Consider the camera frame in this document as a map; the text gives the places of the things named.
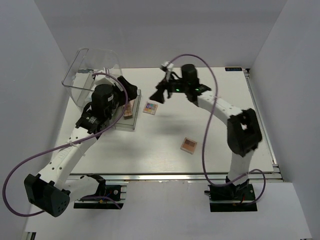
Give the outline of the pink makeup box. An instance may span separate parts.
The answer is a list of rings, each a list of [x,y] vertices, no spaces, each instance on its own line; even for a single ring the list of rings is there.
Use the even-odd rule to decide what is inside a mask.
[[[134,109],[134,104],[135,104],[135,100],[131,100],[130,102],[129,102],[130,104],[131,104],[131,106],[132,106],[132,113],[133,113],[133,109]]]

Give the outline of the colourful eyeshadow palette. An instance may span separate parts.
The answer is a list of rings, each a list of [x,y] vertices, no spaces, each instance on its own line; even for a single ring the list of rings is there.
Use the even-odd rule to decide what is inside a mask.
[[[146,102],[146,104],[143,108],[143,113],[155,115],[157,108],[158,108],[158,104],[152,103],[152,102]]]

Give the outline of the clear acrylic makeup organizer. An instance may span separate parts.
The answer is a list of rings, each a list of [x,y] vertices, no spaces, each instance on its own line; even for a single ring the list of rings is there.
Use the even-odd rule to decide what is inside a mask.
[[[97,48],[81,48],[70,62],[62,80],[70,100],[74,102],[79,112],[92,101],[92,93],[96,86],[109,84],[119,86],[115,81],[123,76],[117,54],[112,50]],[[137,88],[137,98],[134,99],[133,117],[124,118],[123,105],[113,113],[112,121],[121,117],[115,124],[116,129],[134,130],[137,123],[138,110],[141,102],[141,90]]]

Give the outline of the long brown eyeshadow palette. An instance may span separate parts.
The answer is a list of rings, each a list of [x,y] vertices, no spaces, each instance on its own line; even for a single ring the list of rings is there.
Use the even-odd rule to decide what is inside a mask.
[[[132,105],[130,103],[128,103],[127,105],[123,105],[122,108],[124,110],[123,117],[125,119],[129,119],[133,117]]]

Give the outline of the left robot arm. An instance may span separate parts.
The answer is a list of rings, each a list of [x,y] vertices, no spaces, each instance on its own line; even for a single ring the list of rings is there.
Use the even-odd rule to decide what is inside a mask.
[[[60,216],[73,201],[107,201],[110,198],[106,180],[98,174],[88,173],[73,183],[66,181],[102,132],[116,123],[112,117],[117,108],[137,98],[137,86],[122,75],[116,81],[116,84],[102,83],[94,88],[67,144],[37,175],[29,174],[24,180],[29,202],[53,217]]]

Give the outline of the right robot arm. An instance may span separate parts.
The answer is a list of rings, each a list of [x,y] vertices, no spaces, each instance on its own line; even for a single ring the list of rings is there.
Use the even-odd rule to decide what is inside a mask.
[[[227,145],[232,152],[231,165],[224,184],[213,184],[215,189],[226,192],[236,200],[249,185],[249,167],[254,151],[262,141],[262,133],[255,110],[240,109],[218,97],[216,90],[201,84],[193,64],[181,67],[181,76],[173,71],[173,64],[165,62],[160,69],[165,73],[156,86],[150,100],[163,104],[164,92],[171,98],[173,93],[183,93],[189,102],[210,112],[226,126]]]

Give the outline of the brown quad eyeshadow palette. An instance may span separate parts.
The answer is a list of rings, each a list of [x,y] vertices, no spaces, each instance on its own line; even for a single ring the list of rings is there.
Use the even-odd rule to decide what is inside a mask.
[[[180,149],[182,151],[185,151],[185,152],[193,155],[195,150],[196,150],[196,147],[197,147],[197,142],[196,141],[185,137],[183,142],[182,142],[182,144],[181,144]]]

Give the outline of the black blue table label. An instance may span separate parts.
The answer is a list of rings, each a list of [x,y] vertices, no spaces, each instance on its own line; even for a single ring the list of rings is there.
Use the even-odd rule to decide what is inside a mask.
[[[242,72],[243,69],[241,67],[225,67],[226,72]]]

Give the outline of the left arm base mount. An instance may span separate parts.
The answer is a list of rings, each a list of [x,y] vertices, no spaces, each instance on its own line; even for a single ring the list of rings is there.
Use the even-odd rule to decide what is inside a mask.
[[[87,174],[80,178],[88,177],[89,180],[94,180],[97,183],[95,192],[86,194],[79,200],[75,200],[74,209],[86,210],[121,210],[127,194],[126,183],[111,183],[100,175]]]

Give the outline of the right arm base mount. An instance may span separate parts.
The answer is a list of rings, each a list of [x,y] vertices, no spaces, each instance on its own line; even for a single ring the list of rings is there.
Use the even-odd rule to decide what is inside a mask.
[[[233,194],[228,191],[228,186],[214,187],[208,186],[204,194],[209,197],[209,206],[212,213],[237,213],[237,212],[257,212],[255,191],[252,184]]]

